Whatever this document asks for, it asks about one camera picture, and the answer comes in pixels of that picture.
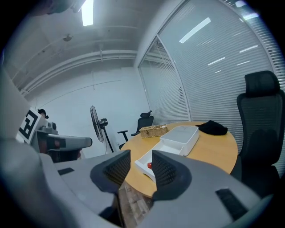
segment wooden table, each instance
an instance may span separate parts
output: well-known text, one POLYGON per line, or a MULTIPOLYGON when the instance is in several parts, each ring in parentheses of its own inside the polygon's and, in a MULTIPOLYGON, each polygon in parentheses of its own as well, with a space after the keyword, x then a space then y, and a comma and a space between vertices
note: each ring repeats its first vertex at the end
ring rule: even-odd
MULTIPOLYGON (((168 130, 176 126, 195 126, 202 122, 181 122, 168 124, 168 130)), ((122 150, 130 150, 131 163, 130 171, 126 177, 127 183, 147 197, 152 197, 156 191, 156 184, 145 174, 142 174, 136 167, 135 161, 145 155, 158 142, 160 137, 141 138, 138 134, 130 139, 122 147, 122 150)), ((237 159, 237 144, 233 135, 228 132, 226 135, 214 136, 199 131, 199 139, 187 156, 191 159, 213 164, 227 173, 231 173, 237 159)))

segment white tray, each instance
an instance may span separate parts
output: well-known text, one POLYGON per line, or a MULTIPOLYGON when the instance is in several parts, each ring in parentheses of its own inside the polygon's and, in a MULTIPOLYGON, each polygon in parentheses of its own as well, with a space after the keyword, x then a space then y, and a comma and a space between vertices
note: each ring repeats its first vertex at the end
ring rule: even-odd
POLYGON ((155 175, 147 167, 152 162, 152 151, 165 151, 176 155, 187 156, 199 138, 199 130, 196 126, 177 126, 160 137, 159 143, 151 148, 143 157, 134 163, 137 168, 155 182, 155 175))

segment floor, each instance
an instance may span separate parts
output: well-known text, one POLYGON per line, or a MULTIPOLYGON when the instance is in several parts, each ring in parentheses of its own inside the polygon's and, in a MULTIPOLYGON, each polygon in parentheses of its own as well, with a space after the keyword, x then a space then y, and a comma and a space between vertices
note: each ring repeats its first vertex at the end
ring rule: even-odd
POLYGON ((119 189, 119 200, 126 228, 136 227, 153 206, 151 198, 143 196, 127 182, 119 189))

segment fan pole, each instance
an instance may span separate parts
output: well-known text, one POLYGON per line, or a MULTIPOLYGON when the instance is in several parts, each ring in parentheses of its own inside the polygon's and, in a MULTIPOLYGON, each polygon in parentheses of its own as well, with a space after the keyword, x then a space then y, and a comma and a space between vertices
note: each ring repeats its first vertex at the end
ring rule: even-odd
POLYGON ((112 146, 111 146, 111 143, 110 143, 110 141, 109 141, 107 132, 106 132, 106 130, 105 130, 105 127, 102 127, 102 128, 103 128, 103 130, 104 130, 104 132, 105 132, 105 136, 106 136, 106 139, 107 139, 107 141, 108 141, 108 144, 109 144, 109 146, 110 146, 110 148, 111 148, 111 151, 112 151, 112 153, 114 153, 113 148, 112 148, 112 146))

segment black office chair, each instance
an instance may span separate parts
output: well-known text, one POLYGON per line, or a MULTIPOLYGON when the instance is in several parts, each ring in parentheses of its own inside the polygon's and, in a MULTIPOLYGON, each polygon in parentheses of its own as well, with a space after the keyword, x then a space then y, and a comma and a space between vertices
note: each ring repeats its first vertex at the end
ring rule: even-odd
MULTIPOLYGON (((152 125, 152 123, 153 123, 153 116, 151 116, 151 112, 152 111, 149 111, 147 113, 141 113, 141 118, 138 119, 137 132, 131 134, 131 136, 136 136, 137 134, 139 134, 139 129, 141 129, 142 127, 151 126, 152 125)), ((119 131, 118 134, 122 133, 124 135, 124 138, 125 138, 126 142, 127 142, 128 138, 126 136, 126 132, 127 132, 127 130, 122 130, 122 131, 119 131)))
POLYGON ((243 147, 232 175, 260 197, 274 192, 279 180, 275 166, 284 137, 285 94, 270 71, 245 77, 246 92, 237 97, 244 131, 243 147))

